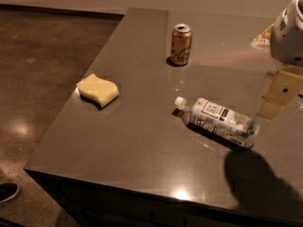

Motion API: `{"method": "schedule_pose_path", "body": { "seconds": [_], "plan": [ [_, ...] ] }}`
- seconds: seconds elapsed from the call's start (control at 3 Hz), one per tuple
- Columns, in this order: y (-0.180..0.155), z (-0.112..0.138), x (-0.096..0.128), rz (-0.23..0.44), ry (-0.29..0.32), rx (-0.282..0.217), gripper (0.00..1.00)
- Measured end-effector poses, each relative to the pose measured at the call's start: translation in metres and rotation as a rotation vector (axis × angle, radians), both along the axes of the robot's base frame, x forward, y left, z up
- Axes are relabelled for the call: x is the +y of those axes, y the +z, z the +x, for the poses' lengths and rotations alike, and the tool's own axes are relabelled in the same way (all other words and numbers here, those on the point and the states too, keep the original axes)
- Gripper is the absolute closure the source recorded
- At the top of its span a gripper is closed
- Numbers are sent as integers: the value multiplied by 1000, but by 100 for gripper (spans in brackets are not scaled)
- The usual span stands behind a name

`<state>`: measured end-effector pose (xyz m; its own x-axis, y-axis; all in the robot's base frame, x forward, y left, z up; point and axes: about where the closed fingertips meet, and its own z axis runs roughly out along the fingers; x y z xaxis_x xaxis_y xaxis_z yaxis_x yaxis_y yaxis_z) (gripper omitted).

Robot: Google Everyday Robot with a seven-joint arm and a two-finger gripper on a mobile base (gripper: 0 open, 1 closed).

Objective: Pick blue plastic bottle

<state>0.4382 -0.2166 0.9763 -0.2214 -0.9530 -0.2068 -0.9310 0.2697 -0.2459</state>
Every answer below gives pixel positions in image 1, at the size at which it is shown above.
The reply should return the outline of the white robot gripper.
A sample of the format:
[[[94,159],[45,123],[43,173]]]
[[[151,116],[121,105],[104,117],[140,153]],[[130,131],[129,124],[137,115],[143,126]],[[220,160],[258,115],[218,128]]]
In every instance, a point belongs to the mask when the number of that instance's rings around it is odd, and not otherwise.
[[[285,64],[303,64],[303,0],[292,0],[280,13],[272,30],[271,55]],[[258,116],[273,119],[303,91],[303,68],[278,69],[262,97]]]

